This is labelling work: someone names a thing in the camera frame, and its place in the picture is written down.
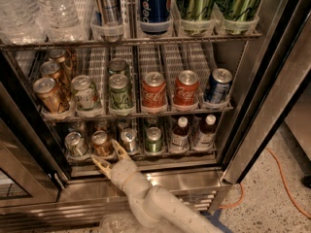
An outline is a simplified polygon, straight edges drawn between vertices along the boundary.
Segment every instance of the gray floor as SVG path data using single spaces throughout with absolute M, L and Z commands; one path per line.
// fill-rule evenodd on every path
M 283 124 L 268 147 L 277 154 L 290 191 L 305 211 L 311 214 L 311 189 L 300 178 L 311 175 L 311 163 L 289 128 Z M 280 172 L 272 155 L 264 150 L 242 182 L 245 196 L 242 203 L 222 210 L 220 221 L 232 232 L 311 232 L 311 220 L 291 202 L 284 189 Z M 240 187 L 235 185 L 223 204 L 236 202 Z M 57 232 L 97 233 L 99 227 Z

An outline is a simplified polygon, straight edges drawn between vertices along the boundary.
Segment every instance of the red soda can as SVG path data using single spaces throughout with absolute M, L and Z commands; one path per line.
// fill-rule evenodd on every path
M 174 104 L 188 106 L 194 104 L 195 92 L 199 86 L 196 73 L 183 71 L 175 81 Z
M 166 83 L 158 72 L 148 73 L 143 80 L 142 105 L 157 108 L 165 105 Z

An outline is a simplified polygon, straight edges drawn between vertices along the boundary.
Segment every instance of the blue can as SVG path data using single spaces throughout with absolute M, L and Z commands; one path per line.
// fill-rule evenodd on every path
M 146 34 L 163 34 L 169 27 L 171 0 L 140 0 L 141 28 Z
M 210 75 L 204 92 L 204 101 L 221 104 L 225 101 L 232 85 L 232 74 L 224 68 L 218 68 Z

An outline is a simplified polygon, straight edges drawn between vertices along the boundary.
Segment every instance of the refrigerator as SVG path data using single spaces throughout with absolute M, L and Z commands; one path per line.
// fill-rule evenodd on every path
M 152 184 L 171 191 L 183 203 L 213 212 L 241 183 L 299 95 L 311 80 L 310 0 L 262 0 L 259 22 L 248 35 L 189 37 L 173 17 L 160 38 L 148 38 L 137 22 L 137 0 L 121 0 L 123 36 L 114 43 L 96 38 L 93 0 L 75 0 L 85 40 L 0 45 L 0 232 L 98 224 L 105 215 L 128 210 L 124 193 L 105 178 L 92 161 L 73 160 L 64 146 L 70 123 L 81 122 L 88 135 L 96 121 L 129 120 L 137 132 L 138 151 L 130 157 Z M 102 111 L 65 118 L 47 116 L 32 85 L 49 50 L 74 50 L 77 72 L 96 83 Z M 130 69 L 132 108 L 126 116 L 109 109 L 107 65 L 126 60 Z M 233 76 L 229 101 L 220 108 L 204 105 L 202 94 L 216 68 Z M 174 81 L 184 70 L 198 74 L 195 106 L 180 111 L 173 103 Z M 166 107 L 156 115 L 141 104 L 142 79 L 160 72 L 166 80 Z M 217 131 L 213 147 L 169 152 L 174 117 L 213 114 Z M 162 152 L 147 154 L 144 123 L 161 121 Z M 108 159 L 112 164 L 117 158 Z

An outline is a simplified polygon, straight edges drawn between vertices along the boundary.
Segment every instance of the orange cable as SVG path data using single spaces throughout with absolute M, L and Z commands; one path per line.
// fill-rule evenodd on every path
M 266 148 L 266 149 L 272 154 L 273 158 L 276 160 L 276 163 L 277 163 L 278 166 L 279 166 L 279 170 L 280 170 L 280 173 L 281 173 L 281 177 L 282 177 L 282 181 L 283 181 L 284 187 L 285 187 L 285 189 L 286 189 L 286 191 L 287 191 L 287 193 L 288 193 L 288 195 L 289 195 L 291 201 L 292 201 L 293 204 L 300 210 L 300 212 L 301 212 L 302 214 L 304 214 L 304 215 L 307 216 L 308 218 L 311 218 L 311 215 L 308 214 L 306 211 L 304 211 L 304 210 L 294 201 L 294 198 L 293 198 L 292 194 L 290 193 L 288 184 L 287 184 L 287 182 L 286 182 L 286 180 L 285 180 L 285 176 L 284 176 L 284 173 L 283 173 L 283 170 L 282 170 L 282 167 L 281 167 L 281 163 L 279 162 L 279 160 L 278 160 L 276 154 L 275 154 L 271 149 L 269 149 L 269 148 Z
M 219 207 L 220 209 L 229 209 L 229 208 L 233 208 L 233 207 L 236 207 L 236 206 L 238 206 L 239 204 L 242 203 L 242 200 L 243 200 L 243 197 L 244 197 L 244 189 L 243 189 L 242 183 L 240 183 L 240 187 L 241 187 L 241 196 L 240 196 L 240 199 L 239 199 L 236 203 L 234 203 L 234 204 L 220 206 L 220 207 Z

